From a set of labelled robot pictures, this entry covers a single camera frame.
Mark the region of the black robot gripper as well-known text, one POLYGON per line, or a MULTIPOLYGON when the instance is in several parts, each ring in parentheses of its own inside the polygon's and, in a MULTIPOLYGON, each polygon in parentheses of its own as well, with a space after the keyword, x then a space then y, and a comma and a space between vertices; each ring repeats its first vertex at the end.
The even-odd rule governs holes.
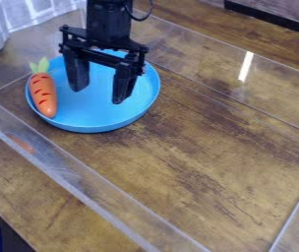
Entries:
POLYGON ((72 91, 80 92, 89 85, 90 62, 114 68, 113 104, 129 98, 148 53, 148 47, 129 37, 131 21, 143 22, 149 17, 149 14, 133 15, 132 1, 88 0, 85 27, 64 25, 60 28, 62 42, 58 47, 72 91))

